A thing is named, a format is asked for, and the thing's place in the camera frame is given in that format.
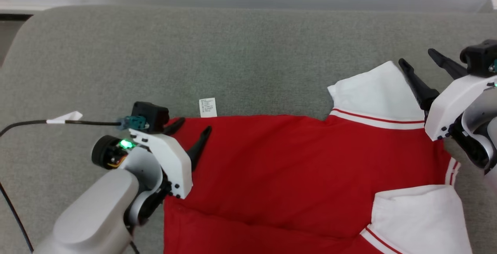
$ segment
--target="white sleeve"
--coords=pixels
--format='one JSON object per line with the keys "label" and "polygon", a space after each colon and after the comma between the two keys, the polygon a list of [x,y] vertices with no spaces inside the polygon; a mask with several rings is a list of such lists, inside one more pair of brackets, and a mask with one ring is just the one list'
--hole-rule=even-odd
{"label": "white sleeve", "polygon": [[[419,123],[424,124],[423,111],[402,72],[392,61],[371,71],[340,80],[329,86],[328,91],[334,101],[331,115],[353,121],[357,119],[351,116],[387,123],[418,124],[415,128],[419,128]],[[356,122],[370,124],[364,119]],[[373,125],[396,129],[394,125]]]}
{"label": "white sleeve", "polygon": [[470,254],[461,200],[451,185],[377,193],[361,235],[384,254]]}

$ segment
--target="gray fabric surface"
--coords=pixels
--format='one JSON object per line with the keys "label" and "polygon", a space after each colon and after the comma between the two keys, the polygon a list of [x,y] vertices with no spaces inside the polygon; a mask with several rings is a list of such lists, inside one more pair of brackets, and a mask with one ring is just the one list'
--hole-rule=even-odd
{"label": "gray fabric surface", "polygon": [[0,68],[14,36],[23,24],[23,21],[0,21]]}
{"label": "gray fabric surface", "polygon": [[[83,6],[45,11],[20,29],[0,70],[0,126],[78,110],[113,121],[132,103],[199,116],[198,100],[216,97],[218,115],[294,114],[319,119],[332,100],[326,87],[404,57],[428,85],[450,77],[429,58],[453,59],[467,45],[497,38],[491,14],[271,11]],[[34,125],[0,142],[0,179],[36,247],[58,215],[103,173],[90,161],[96,140],[113,128]],[[497,249],[497,197],[453,142],[463,163],[461,196],[474,253]],[[27,248],[0,203],[0,253]],[[158,210],[136,232],[142,253],[163,247]]]}

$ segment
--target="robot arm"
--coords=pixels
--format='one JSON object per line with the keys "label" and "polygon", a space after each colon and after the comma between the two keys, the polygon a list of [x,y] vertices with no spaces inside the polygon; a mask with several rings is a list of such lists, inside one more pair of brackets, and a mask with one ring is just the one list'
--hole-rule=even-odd
{"label": "robot arm", "polygon": [[134,228],[147,222],[165,196],[188,196],[191,173],[211,128],[185,151],[169,136],[184,119],[164,128],[168,110],[142,102],[135,103],[133,114],[126,127],[134,128],[129,129],[134,142],[104,136],[95,144],[93,163],[110,172],[60,215],[51,235],[34,253],[122,253],[132,241]]}
{"label": "robot arm", "polygon": [[440,94],[429,88],[404,60],[399,65],[425,112],[425,131],[433,141],[452,136],[471,162],[483,169],[484,180],[497,193],[497,40],[465,48],[460,60],[435,49],[428,54],[454,81]]}

